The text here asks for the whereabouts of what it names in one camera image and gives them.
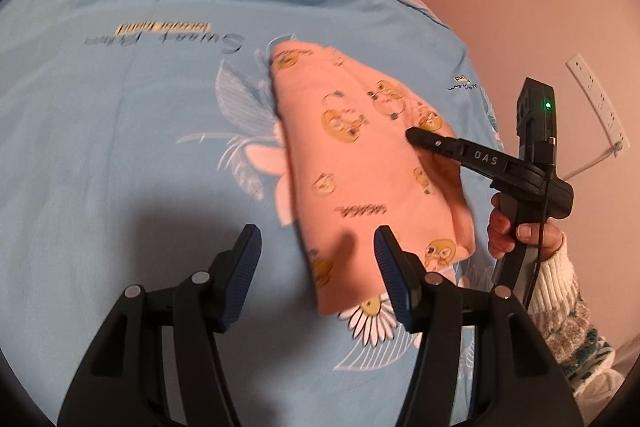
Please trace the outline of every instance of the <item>white ribbed cuff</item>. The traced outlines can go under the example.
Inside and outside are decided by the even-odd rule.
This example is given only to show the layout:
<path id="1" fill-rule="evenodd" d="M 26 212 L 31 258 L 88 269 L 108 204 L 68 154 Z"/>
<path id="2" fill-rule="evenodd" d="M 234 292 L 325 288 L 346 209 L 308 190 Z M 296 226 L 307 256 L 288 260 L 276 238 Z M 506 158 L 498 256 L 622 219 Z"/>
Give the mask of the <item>white ribbed cuff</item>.
<path id="1" fill-rule="evenodd" d="M 556 254 L 540 266 L 540 275 L 529 304 L 529 314 L 559 310 L 569 304 L 573 307 L 578 298 L 578 284 L 574 265 L 567 254 L 566 236 Z"/>

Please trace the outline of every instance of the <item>device handle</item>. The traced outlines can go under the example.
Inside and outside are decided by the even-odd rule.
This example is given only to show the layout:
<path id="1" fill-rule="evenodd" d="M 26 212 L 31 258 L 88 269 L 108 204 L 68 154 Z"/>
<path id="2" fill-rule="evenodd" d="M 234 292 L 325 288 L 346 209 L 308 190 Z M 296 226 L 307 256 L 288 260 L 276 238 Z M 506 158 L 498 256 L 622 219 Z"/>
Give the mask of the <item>device handle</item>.
<path id="1" fill-rule="evenodd" d="M 515 239 L 516 246 L 511 253 L 496 263 L 492 282 L 496 286 L 507 286 L 524 305 L 530 286 L 536 283 L 533 279 L 538 261 L 538 247 L 524 245 L 518 241 L 515 231 L 523 223 L 539 223 L 542 211 L 535 205 L 517 201 L 503 192 L 498 195 L 498 209 L 511 221 L 510 235 Z"/>

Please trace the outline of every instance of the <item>white power strip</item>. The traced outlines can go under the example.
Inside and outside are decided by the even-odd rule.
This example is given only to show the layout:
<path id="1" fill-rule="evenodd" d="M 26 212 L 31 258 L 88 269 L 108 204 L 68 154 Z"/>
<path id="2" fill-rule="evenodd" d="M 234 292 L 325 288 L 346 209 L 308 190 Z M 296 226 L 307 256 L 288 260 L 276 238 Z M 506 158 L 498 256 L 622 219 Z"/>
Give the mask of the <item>white power strip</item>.
<path id="1" fill-rule="evenodd" d="M 609 138 L 611 146 L 613 147 L 617 142 L 620 142 L 622 148 L 616 150 L 615 155 L 621 155 L 625 150 L 629 149 L 631 144 L 626 137 L 620 118 L 616 115 L 613 106 L 609 102 L 595 74 L 593 74 L 593 71 L 587 66 L 584 59 L 580 57 L 580 54 L 575 54 L 575 56 L 567 62 L 566 66 L 573 73 L 575 79 L 591 102 L 600 123 L 604 127 L 604 132 L 607 134 L 607 138 Z"/>

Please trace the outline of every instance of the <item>blue bed sheet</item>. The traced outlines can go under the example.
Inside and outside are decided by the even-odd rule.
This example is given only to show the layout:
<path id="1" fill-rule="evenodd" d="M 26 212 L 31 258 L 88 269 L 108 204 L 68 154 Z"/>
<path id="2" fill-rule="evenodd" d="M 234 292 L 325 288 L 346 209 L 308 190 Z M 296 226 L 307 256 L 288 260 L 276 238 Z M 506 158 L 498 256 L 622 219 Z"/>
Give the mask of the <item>blue bed sheet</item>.
<path id="1" fill-rule="evenodd" d="M 291 36 L 398 78 L 458 136 L 500 147 L 465 45 L 408 0 L 0 4 L 0 346 L 51 419 L 127 285 L 175 285 L 255 223 L 262 258 L 219 339 L 242 424 L 395 425 L 415 335 L 399 325 L 373 346 L 318 316 L 296 229 L 276 216 L 277 178 L 243 153 L 274 141 L 268 56 Z M 478 250 L 457 273 L 487 289 L 493 191 L 469 171 L 463 186 Z M 463 348 L 453 423 L 466 418 L 471 331 Z"/>

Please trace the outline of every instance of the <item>pink wall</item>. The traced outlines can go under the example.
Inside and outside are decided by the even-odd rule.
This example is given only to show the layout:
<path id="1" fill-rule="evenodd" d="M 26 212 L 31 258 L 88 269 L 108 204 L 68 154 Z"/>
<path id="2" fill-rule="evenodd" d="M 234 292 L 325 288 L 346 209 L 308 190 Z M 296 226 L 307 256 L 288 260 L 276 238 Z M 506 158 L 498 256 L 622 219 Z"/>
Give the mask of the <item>pink wall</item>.
<path id="1" fill-rule="evenodd" d="M 590 162 L 606 136 L 565 62 L 579 52 L 601 81 L 631 149 L 581 174 L 574 212 L 561 223 L 593 322 L 614 346 L 640 331 L 640 0 L 424 0 L 452 26 L 516 153 L 515 101 L 526 76 L 554 86 L 558 172 Z"/>

